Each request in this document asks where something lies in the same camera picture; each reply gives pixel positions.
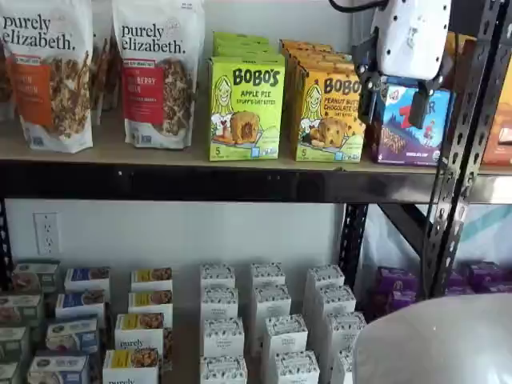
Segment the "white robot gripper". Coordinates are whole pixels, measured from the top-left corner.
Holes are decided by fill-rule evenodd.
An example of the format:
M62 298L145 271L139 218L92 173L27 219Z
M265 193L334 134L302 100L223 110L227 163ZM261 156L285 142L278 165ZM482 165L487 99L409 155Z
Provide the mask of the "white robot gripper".
M388 1L374 13L370 36L352 46L361 90L358 118L372 121L382 76L412 78L418 90L411 103L411 125L423 128L430 97L442 84L438 73L450 20L446 0Z

